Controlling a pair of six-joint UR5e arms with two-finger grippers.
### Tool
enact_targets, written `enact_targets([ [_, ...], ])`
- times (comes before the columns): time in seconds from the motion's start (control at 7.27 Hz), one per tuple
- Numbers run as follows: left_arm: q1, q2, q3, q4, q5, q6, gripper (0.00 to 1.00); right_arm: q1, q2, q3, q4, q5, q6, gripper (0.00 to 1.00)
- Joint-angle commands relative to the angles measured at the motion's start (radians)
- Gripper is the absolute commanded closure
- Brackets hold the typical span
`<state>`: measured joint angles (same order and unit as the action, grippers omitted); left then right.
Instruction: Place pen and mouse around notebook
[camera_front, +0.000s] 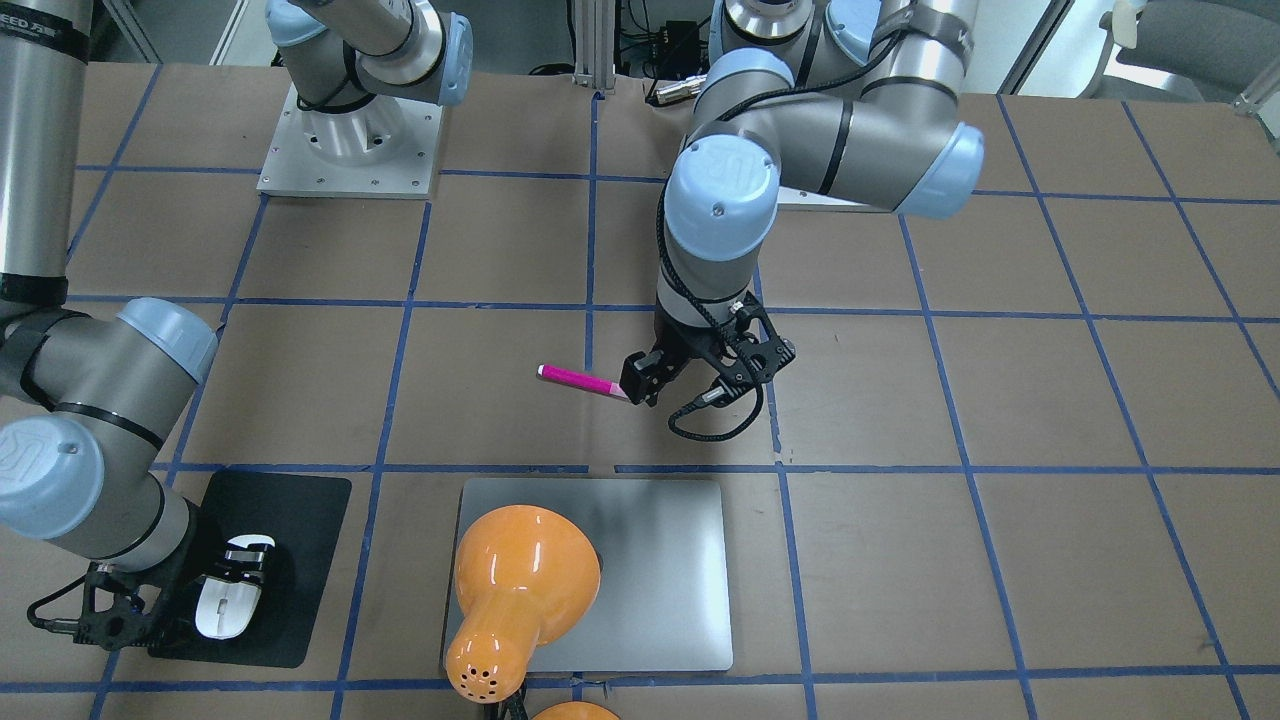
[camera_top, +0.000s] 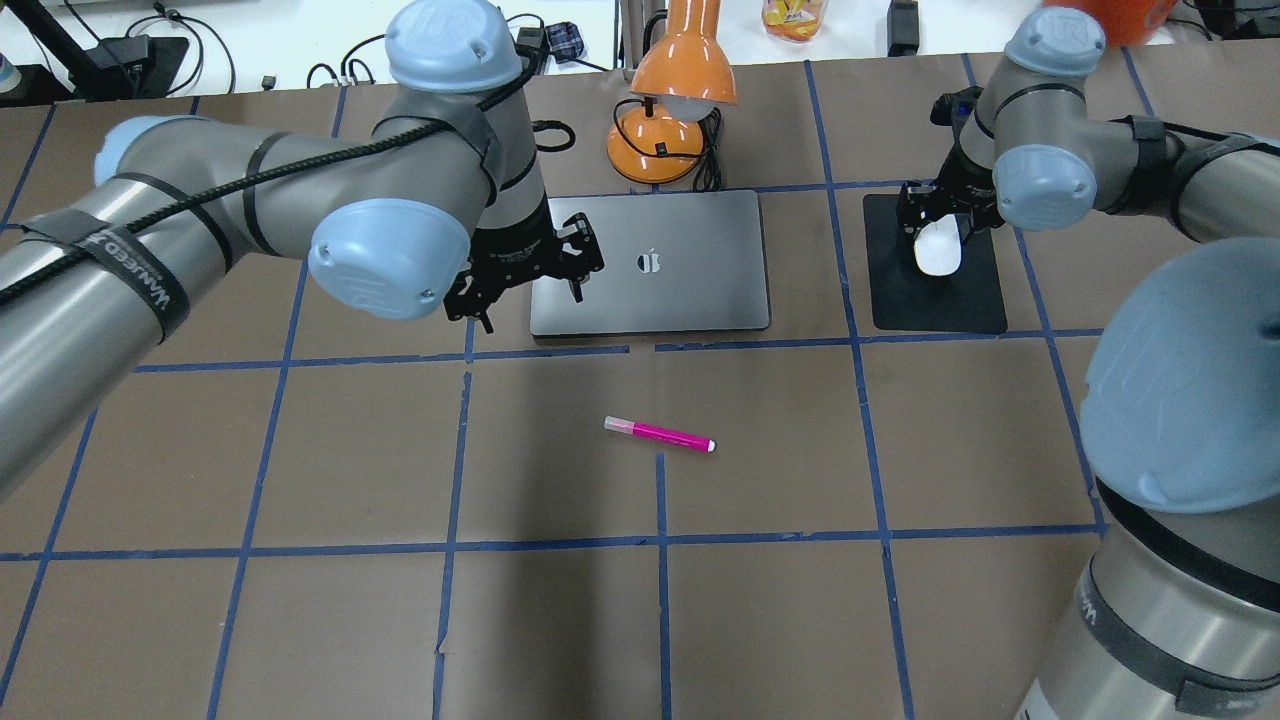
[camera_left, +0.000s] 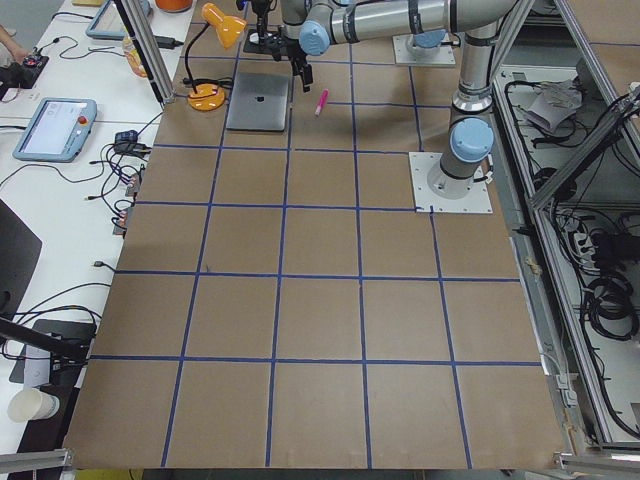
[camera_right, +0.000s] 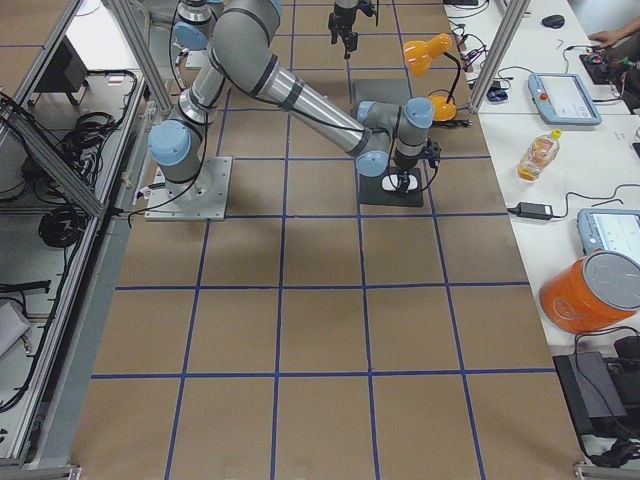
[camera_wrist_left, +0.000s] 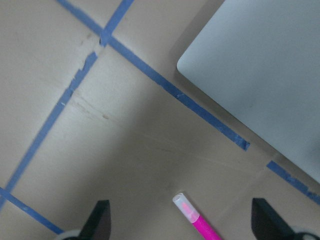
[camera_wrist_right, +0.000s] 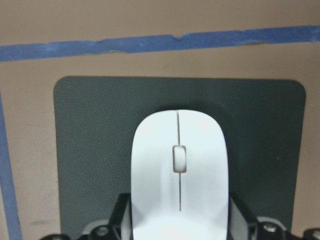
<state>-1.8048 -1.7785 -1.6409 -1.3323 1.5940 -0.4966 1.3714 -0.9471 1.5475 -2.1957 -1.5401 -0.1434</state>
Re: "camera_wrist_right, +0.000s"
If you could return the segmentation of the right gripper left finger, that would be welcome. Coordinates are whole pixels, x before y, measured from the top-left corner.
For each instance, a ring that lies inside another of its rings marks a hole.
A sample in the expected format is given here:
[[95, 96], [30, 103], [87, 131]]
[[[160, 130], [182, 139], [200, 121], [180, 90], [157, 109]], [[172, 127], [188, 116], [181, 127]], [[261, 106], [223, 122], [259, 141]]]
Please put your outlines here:
[[121, 193], [114, 205], [108, 225], [115, 240], [132, 239], [131, 194]]

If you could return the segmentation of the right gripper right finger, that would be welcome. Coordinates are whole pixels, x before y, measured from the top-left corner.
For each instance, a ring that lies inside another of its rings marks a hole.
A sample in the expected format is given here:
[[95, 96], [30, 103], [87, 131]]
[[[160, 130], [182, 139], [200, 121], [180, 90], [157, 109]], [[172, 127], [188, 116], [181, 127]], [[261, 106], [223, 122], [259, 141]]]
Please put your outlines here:
[[258, 219], [235, 193], [229, 194], [228, 230], [233, 240], [256, 240]]

